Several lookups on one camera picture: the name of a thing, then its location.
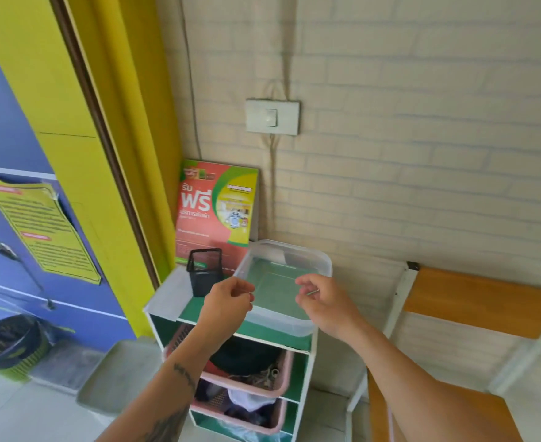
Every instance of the light switch plate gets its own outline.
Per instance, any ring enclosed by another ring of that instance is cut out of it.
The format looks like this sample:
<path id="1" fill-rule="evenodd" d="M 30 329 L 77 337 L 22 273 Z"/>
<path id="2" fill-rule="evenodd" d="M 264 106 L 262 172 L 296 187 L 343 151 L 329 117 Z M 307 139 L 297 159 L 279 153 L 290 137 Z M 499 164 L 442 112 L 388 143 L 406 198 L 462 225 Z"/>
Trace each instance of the light switch plate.
<path id="1" fill-rule="evenodd" d="M 246 100 L 246 131 L 297 135 L 299 133 L 299 101 Z M 267 126 L 267 110 L 276 110 L 276 126 Z"/>

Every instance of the yellow paper sign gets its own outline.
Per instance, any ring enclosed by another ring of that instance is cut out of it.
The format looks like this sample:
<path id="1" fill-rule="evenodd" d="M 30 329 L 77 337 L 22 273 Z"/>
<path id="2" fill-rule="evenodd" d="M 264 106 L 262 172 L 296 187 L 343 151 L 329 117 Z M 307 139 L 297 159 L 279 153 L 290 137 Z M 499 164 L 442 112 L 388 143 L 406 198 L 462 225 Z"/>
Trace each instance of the yellow paper sign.
<path id="1" fill-rule="evenodd" d="M 101 275 L 62 212 L 58 194 L 50 184 L 9 184 L 0 180 L 0 210 L 44 271 L 93 284 L 101 282 Z"/>

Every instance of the wooden chair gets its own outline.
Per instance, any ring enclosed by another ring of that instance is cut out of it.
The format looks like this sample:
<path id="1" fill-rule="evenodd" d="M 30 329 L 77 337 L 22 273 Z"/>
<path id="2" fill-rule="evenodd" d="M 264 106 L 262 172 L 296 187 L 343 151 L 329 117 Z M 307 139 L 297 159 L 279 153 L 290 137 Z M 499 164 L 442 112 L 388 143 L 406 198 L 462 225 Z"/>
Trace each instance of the wooden chair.
<path id="1" fill-rule="evenodd" d="M 525 338 L 485 391 L 447 384 L 490 420 L 520 438 L 501 396 L 541 354 L 541 288 L 408 262 L 383 330 L 387 338 L 404 311 Z M 367 387 L 373 442 L 404 442 L 406 439 L 370 374 L 363 375 L 348 402 L 346 441 L 352 441 L 352 412 Z"/>

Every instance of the forearm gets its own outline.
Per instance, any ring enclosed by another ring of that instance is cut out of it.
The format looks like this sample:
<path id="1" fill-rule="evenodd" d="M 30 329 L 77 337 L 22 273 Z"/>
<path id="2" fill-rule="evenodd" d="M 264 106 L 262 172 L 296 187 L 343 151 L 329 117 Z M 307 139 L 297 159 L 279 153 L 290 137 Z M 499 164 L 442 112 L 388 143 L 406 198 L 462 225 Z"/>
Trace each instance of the forearm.
<path id="1" fill-rule="evenodd" d="M 191 331 L 98 442 L 178 439 L 201 372 L 216 350 L 211 347 L 212 338 L 206 332 L 198 326 Z"/>
<path id="2" fill-rule="evenodd" d="M 486 417 L 362 321 L 347 341 L 363 358 L 409 442 L 510 442 Z"/>

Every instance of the clear plastic bag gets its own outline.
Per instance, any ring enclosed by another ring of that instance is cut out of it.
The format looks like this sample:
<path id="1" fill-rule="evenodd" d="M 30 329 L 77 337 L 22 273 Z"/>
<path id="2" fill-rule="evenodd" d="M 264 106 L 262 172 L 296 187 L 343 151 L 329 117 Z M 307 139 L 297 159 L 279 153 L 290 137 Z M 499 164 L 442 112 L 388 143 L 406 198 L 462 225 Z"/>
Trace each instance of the clear plastic bag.
<path id="1" fill-rule="evenodd" d="M 281 440 L 284 441 L 291 439 L 291 436 L 289 434 L 281 431 L 268 435 L 262 434 L 261 432 L 249 430 L 248 428 L 241 427 L 240 425 L 224 422 L 223 420 L 218 420 L 217 423 L 219 423 L 220 426 L 225 428 L 234 436 L 246 442 L 260 442 L 262 440 L 264 440 L 265 442 L 281 442 Z"/>

